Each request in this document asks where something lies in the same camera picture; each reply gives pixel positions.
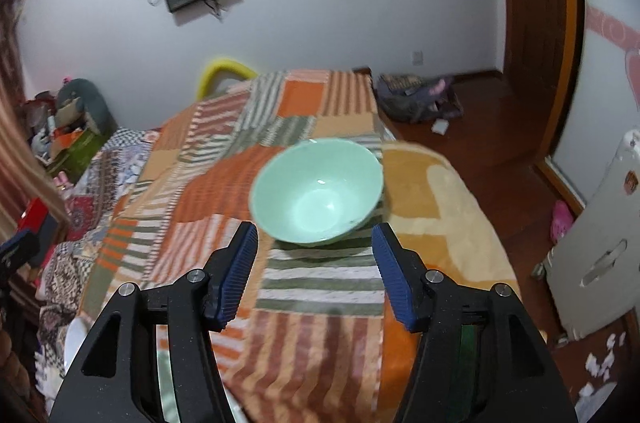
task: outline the blue gripper pad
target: blue gripper pad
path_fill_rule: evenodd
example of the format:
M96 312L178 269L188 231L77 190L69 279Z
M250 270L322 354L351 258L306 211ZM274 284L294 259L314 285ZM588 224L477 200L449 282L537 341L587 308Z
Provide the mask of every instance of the blue gripper pad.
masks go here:
M220 287L220 308L216 314L216 320L223 327L236 317L246 281L254 265L258 251L258 231L255 226L252 223L241 223L229 248L235 249L236 255Z
M414 331L417 316L414 311L413 295L409 282L407 282L398 263L397 255L397 252L406 250L400 246L398 239L388 225L386 225L386 229L383 229L383 225L373 227L371 247L396 320L404 325L408 331Z

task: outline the metal screw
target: metal screw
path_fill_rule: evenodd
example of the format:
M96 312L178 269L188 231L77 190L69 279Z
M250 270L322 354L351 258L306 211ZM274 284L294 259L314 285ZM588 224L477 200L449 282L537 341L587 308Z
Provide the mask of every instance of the metal screw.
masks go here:
M434 284L438 284L444 280L444 275L441 271L437 269L430 269L427 273L424 274L424 277Z
M511 295L511 288L508 284L503 284L502 282L498 282L495 285L495 292L501 297L508 297Z
M135 290L136 287L131 282L127 282L126 284L123 284L118 288L118 293L120 293L123 297L128 297Z
M202 279L204 279L204 271L202 269L192 269L187 273L189 282L200 282Z

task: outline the bed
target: bed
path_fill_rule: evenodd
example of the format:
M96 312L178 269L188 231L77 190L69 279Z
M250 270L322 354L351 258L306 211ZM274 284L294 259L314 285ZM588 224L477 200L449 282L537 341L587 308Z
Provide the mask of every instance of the bed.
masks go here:
M250 220L260 168L299 140L339 136L382 162L369 222L338 243L295 247L259 232L238 316L211 342L225 386L252 421L391 421L417 340L395 321L370 249L388 221L403 246L458 283L518 284L491 224L459 175L428 148L393 140L369 77L292 70L191 105L159 132L118 130L77 187L77 241L43 273L38 389L63 377L66 327L91 324L117 287L173 282ZM168 348L159 327L158 349Z

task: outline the bag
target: bag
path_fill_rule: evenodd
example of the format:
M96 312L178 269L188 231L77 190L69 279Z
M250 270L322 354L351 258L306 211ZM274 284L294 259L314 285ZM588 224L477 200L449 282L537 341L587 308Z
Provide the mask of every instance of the bag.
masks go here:
M424 78L414 74L382 74L374 95L382 111L395 121L418 123L462 116L452 76Z

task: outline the curtain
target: curtain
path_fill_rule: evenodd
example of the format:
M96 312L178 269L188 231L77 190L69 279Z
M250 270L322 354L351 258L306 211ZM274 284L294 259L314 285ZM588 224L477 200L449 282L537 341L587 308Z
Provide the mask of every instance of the curtain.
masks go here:
M62 198L31 153L21 125L24 103L22 64L15 37L15 0L0 0L0 243L14 234L31 199L66 222Z

